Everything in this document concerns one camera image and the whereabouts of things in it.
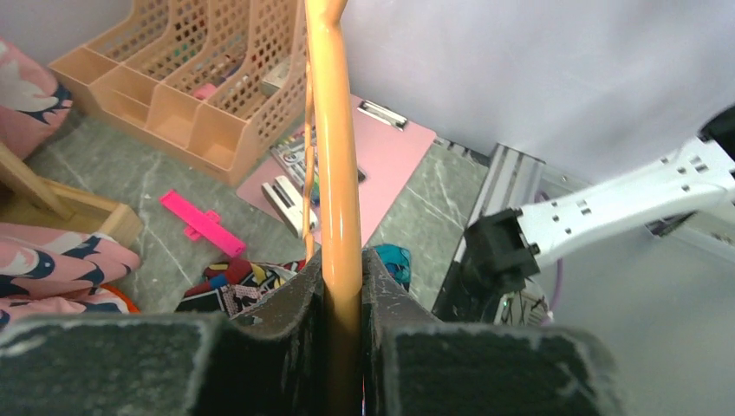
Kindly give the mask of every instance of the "white object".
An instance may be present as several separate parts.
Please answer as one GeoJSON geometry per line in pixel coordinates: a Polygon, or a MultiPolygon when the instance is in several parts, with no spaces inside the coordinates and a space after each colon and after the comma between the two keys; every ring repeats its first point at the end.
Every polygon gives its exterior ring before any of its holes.
{"type": "MultiPolygon", "coordinates": [[[[303,237],[303,197],[285,176],[276,177],[273,185],[261,185],[263,195],[295,236],[303,237]]],[[[314,210],[309,210],[309,227],[318,225],[314,210]]]]}
{"type": "Polygon", "coordinates": [[[279,89],[283,88],[283,84],[289,78],[289,71],[291,69],[291,60],[289,58],[284,59],[275,68],[273,68],[260,83],[260,91],[267,97],[277,93],[279,89]]]}
{"type": "Polygon", "coordinates": [[[353,91],[601,183],[732,104],[733,16],[729,0],[355,1],[341,26],[353,91]]]}
{"type": "Polygon", "coordinates": [[[710,140],[684,146],[618,178],[541,204],[524,205],[518,224],[539,267],[585,245],[659,218],[717,209],[735,199],[735,162],[710,140]]]}
{"type": "MultiPolygon", "coordinates": [[[[571,172],[544,169],[542,189],[552,198],[588,186],[571,172]]],[[[584,329],[605,343],[630,414],[732,413],[735,357],[732,333],[723,328],[735,319],[728,302],[735,293],[735,247],[712,233],[733,229],[708,210],[664,238],[638,227],[564,258],[555,324],[584,329]]],[[[554,272],[552,266],[534,276],[546,293],[553,291],[554,272]]]]}

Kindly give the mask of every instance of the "teal fabric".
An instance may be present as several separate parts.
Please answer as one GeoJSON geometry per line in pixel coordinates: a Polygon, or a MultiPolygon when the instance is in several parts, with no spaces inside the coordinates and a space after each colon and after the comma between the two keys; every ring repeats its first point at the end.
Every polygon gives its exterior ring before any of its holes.
{"type": "Polygon", "coordinates": [[[373,247],[381,257],[388,273],[395,281],[408,290],[411,284],[411,252],[393,244],[381,244],[373,247]]]}

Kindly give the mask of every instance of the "orange pole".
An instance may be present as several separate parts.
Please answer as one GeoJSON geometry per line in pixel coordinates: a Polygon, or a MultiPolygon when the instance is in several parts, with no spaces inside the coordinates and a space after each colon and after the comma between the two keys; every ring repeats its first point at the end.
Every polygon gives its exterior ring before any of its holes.
{"type": "Polygon", "coordinates": [[[303,181],[303,242],[306,245],[306,261],[314,256],[314,235],[309,223],[311,218],[311,190],[314,188],[314,147],[311,146],[311,124],[314,119],[314,89],[311,83],[311,63],[309,54],[306,59],[306,122],[304,123],[304,150],[306,157],[306,178],[303,181]]]}
{"type": "Polygon", "coordinates": [[[306,0],[328,319],[327,413],[359,414],[362,244],[341,13],[347,0],[306,0]]]}

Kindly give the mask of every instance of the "gray marble floor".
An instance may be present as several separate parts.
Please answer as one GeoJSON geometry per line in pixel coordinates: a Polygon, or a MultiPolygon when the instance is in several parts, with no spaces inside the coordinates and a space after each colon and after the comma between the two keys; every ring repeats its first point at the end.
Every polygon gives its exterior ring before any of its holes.
{"type": "MultiPolygon", "coordinates": [[[[116,284],[145,312],[169,312],[221,253],[192,242],[184,225],[158,198],[175,188],[222,217],[248,244],[253,261],[303,258],[303,243],[271,216],[245,203],[234,189],[102,122],[72,114],[58,134],[27,160],[37,173],[130,205],[145,229],[132,249],[143,265],[116,284]]],[[[396,199],[369,244],[391,243],[412,253],[412,295],[430,309],[456,249],[486,168],[433,146],[396,199]]]]}

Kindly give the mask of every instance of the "wooden furniture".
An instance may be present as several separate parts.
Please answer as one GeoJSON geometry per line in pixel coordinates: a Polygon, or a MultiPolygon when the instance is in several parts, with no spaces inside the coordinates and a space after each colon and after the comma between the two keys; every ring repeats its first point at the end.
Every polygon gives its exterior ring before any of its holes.
{"type": "Polygon", "coordinates": [[[143,229],[129,206],[40,178],[2,143],[0,183],[0,222],[102,232],[124,247],[143,229]]]}
{"type": "Polygon", "coordinates": [[[302,115],[305,62],[303,1],[134,0],[49,67],[82,111],[235,185],[302,115]]]}

